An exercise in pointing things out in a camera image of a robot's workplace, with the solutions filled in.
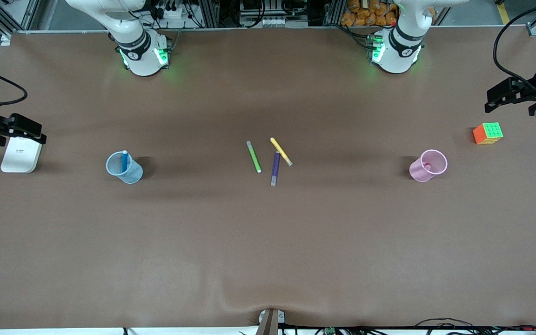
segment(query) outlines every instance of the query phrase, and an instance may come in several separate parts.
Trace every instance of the toy cube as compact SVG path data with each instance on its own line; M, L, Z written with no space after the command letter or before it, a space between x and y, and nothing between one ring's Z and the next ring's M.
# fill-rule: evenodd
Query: toy cube
M475 136L475 143L477 144L492 144L498 142L498 140L504 137L502 134L502 128L497 122L483 123L479 127L473 130L473 136Z

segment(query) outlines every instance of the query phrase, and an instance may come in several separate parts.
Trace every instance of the light blue plastic cup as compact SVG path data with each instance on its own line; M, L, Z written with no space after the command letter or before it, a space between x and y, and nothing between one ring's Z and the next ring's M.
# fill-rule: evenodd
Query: light blue plastic cup
M107 159L107 172L111 176L116 176L126 184L133 184L142 178L142 166L134 161L132 155L127 154L127 169L121 171L123 166L123 151L117 151Z

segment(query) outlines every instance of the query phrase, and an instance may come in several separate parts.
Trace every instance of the gray floor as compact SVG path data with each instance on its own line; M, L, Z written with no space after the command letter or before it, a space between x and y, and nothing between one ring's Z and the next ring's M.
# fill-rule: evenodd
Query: gray floor
M49 30L100 30L102 26L94 19L70 7L65 0L50 0L54 7L51 18L45 26ZM536 0L506 0L504 3L508 16L513 18L519 13L536 6ZM527 23L536 18L536 13L523 17L518 23ZM443 24L444 26L487 26L502 25L502 19L494 0L470 0L466 4L453 7Z

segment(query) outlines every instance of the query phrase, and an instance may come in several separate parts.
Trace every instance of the brown table surface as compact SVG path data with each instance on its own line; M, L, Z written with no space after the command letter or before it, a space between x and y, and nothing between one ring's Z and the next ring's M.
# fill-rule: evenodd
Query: brown table surface
M246 326L267 307L315 326L536 324L536 120L483 112L507 77L498 30L434 28L402 75L338 30L183 33L150 78L105 34L13 36L0 74L30 95L0 114L49 141L34 173L0 171L0 328ZM536 38L511 28L500 59L532 75ZM476 146L489 121L505 138ZM294 162L277 187L271 136ZM411 180L429 148L447 173ZM105 170L123 149L138 184Z

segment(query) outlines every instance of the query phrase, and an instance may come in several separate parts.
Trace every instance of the pink cup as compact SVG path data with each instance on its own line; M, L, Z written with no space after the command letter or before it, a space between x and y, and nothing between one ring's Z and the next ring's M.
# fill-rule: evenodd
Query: pink cup
M429 181L438 174L443 174L448 168L446 156L438 150L425 150L421 157L411 164L409 174L419 182Z

